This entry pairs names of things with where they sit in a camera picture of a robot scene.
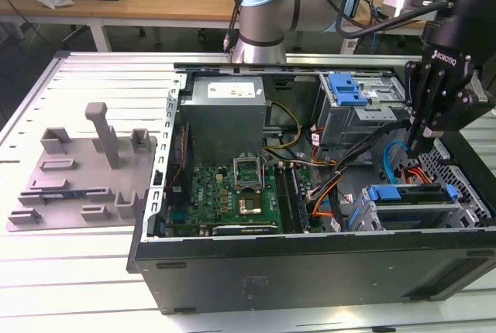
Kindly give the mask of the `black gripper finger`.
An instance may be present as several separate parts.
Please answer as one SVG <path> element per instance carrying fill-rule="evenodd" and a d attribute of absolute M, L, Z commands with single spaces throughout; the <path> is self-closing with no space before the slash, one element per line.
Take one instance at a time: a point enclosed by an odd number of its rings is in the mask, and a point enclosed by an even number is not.
<path fill-rule="evenodd" d="M 407 145 L 410 155 L 422 152 L 422 134 L 425 126 L 422 96 L 425 79 L 422 77 L 424 66 L 421 61 L 409 61 L 405 65 L 406 102 L 410 108 L 410 124 Z"/>
<path fill-rule="evenodd" d="M 477 77 L 473 72 L 428 75 L 420 97 L 420 152 L 428 153 L 434 139 L 457 132 L 476 118 Z"/>

